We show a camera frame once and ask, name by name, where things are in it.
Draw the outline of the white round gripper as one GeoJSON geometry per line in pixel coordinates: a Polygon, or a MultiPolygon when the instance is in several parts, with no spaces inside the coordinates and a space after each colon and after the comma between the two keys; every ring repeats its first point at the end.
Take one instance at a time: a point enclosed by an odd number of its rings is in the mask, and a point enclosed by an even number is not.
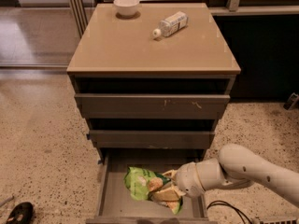
{"type": "Polygon", "coordinates": [[[163,176],[174,179],[177,186],[170,185],[151,193],[150,197],[156,202],[174,202],[182,196],[197,198],[205,193],[201,184],[195,162],[183,164],[177,170],[169,170],[163,176]]]}

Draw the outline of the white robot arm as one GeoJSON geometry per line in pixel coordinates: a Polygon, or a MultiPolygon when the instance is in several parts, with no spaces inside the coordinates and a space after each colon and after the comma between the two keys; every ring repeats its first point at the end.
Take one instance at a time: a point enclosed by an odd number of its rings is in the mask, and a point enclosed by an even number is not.
{"type": "Polygon", "coordinates": [[[217,158],[189,162],[168,173],[173,183],[150,195],[157,203],[197,198],[212,189],[243,189],[255,182],[299,206],[299,174],[240,145],[225,145],[217,158]]]}

